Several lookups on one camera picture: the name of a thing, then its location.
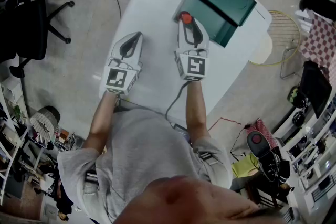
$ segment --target black office chair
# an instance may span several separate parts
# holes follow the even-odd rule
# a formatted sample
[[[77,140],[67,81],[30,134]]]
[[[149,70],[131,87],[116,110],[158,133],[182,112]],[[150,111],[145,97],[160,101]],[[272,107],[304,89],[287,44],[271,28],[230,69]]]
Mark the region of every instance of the black office chair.
[[[65,38],[50,24],[66,6],[73,7],[75,3],[68,1],[47,16],[46,0],[8,0],[4,13],[0,14],[0,29],[2,34],[2,53],[0,63],[13,59],[16,54],[26,58],[18,67],[10,66],[10,72],[17,78],[24,78],[24,66],[32,59],[42,60],[46,55],[48,31],[52,32],[65,43],[70,43],[70,38]]]

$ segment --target man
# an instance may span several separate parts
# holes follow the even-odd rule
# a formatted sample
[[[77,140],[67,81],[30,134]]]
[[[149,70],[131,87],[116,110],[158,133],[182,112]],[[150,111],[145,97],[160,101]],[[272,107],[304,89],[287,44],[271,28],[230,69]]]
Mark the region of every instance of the man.
[[[206,129],[200,82],[187,88],[192,148],[162,116],[140,109],[113,114],[115,103],[116,95],[106,92],[82,149],[58,156],[67,195],[91,219],[100,224],[217,223],[258,211],[227,189],[231,165]],[[97,184],[86,176],[93,168]],[[259,223],[260,217],[254,218]]]
[[[54,189],[51,193],[51,197],[53,197],[54,201],[56,202],[56,207],[59,210],[57,215],[60,220],[68,221],[68,215],[72,213],[73,202],[68,198],[67,194],[65,193],[63,184],[59,178],[58,169],[54,168],[54,164],[49,161],[38,164],[38,168],[41,170],[42,173],[46,175],[53,174],[53,176],[55,177]],[[36,192],[36,194],[40,194],[41,192],[43,192],[41,189],[37,188],[34,188],[34,191]]]

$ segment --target gray floor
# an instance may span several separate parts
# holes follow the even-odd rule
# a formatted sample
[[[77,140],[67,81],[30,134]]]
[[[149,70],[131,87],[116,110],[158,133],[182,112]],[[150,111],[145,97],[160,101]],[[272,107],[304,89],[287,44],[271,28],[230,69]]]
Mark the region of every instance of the gray floor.
[[[69,0],[48,0],[50,11]],[[66,8],[52,24],[71,44],[64,44],[53,34],[48,35],[45,59],[32,61],[25,68],[27,104],[38,110],[54,105],[61,114],[61,127],[87,137],[90,122],[99,102],[99,77],[110,43],[119,23],[116,0],[73,0],[76,5]],[[129,0],[120,0],[122,12]],[[299,0],[259,0],[269,10],[280,10],[294,17]],[[283,48],[272,57],[280,60]],[[300,57],[288,63],[289,71],[300,67]],[[219,117],[242,123],[261,117],[272,129],[290,109],[286,101],[288,91],[299,77],[279,78],[280,66],[246,65],[230,89],[208,116],[210,127]],[[242,127],[236,123],[219,121],[211,130],[228,150]],[[237,145],[244,146],[244,135]]]

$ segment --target pink fabric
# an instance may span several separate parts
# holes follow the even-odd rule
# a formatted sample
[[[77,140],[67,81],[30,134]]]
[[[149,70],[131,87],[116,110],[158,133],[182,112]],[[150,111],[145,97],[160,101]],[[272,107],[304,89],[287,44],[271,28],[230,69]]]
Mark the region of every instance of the pink fabric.
[[[268,131],[262,119],[257,119],[255,124],[252,124],[250,128],[246,129],[246,133],[249,134],[252,131],[259,131],[263,134],[269,143],[271,150],[278,146],[276,140],[273,138],[272,134]]]
[[[336,87],[336,28],[314,15],[309,37],[300,46],[302,55],[325,67],[322,70],[332,87]]]

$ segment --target green box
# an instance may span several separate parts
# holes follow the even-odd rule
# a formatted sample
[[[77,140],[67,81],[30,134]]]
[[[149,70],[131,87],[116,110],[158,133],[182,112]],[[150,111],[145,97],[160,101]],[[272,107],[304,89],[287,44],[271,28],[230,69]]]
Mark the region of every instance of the green box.
[[[187,11],[204,26],[211,40],[225,47],[256,5],[255,0],[182,0],[175,19]]]

